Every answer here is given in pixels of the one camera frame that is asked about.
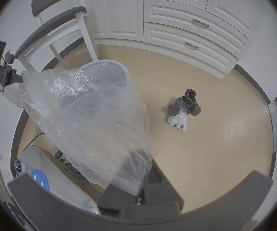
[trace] white chair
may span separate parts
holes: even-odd
[[[35,32],[33,32],[31,36],[27,38],[27,40],[24,41],[24,43],[18,48],[17,52],[15,53],[15,58],[19,59],[22,65],[29,71],[36,71],[34,67],[30,64],[30,62],[34,57],[36,57],[47,47],[50,47],[56,58],[63,65],[63,67],[66,67],[63,59],[60,57],[59,53],[53,46],[53,43],[77,30],[81,31],[92,60],[98,60],[99,53],[94,42],[91,28],[88,23],[87,17],[84,17],[84,14],[87,13],[84,0],[72,0],[74,6],[76,6],[77,2],[80,3],[80,6],[69,9],[53,17],[49,21],[42,23],[40,13],[59,1],[61,0],[32,1],[32,13],[33,16],[37,18],[40,27]],[[54,29],[72,19],[76,19],[76,21],[63,26],[54,33],[48,35],[48,33],[52,32]]]

